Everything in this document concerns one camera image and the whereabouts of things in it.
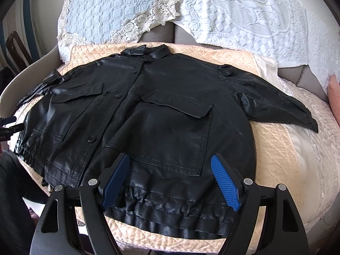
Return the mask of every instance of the metal screw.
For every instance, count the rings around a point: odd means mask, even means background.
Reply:
[[[95,179],[95,178],[92,178],[92,179],[90,179],[90,180],[88,181],[88,184],[89,184],[90,186],[93,186],[93,185],[96,185],[96,184],[97,184],[97,182],[98,182],[98,180],[97,180],[97,179]]]
[[[246,185],[252,185],[253,184],[253,181],[250,179],[250,178],[246,178],[243,180],[244,184]]]
[[[278,188],[281,190],[281,191],[285,191],[287,190],[287,187],[283,184],[279,184]]]
[[[54,190],[56,191],[56,192],[59,192],[60,190],[62,190],[62,185],[57,185],[57,186],[55,186],[54,187]]]

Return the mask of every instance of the pink cushion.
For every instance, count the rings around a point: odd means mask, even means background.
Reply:
[[[329,78],[328,99],[333,115],[340,126],[340,84],[335,75]]]

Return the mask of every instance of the black leather jacket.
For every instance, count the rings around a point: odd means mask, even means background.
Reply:
[[[51,185],[98,177],[120,152],[131,169],[106,214],[182,238],[226,237],[235,218],[211,172],[221,153],[255,178],[249,120],[317,132],[306,107],[262,78],[167,46],[127,49],[54,72],[20,104],[43,94],[25,119],[15,153]]]

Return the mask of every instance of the chest pocket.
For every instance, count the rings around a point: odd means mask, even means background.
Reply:
[[[102,90],[103,84],[100,84],[80,87],[63,94],[53,94],[44,119],[34,130],[57,141],[63,141],[70,126],[102,93]]]
[[[141,97],[108,146],[131,159],[186,175],[200,175],[209,135],[211,105],[154,91]]]

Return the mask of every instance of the person's leg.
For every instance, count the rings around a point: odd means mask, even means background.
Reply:
[[[6,254],[30,253],[35,226],[23,197],[47,200],[16,156],[4,151],[0,158],[0,249],[8,249]]]

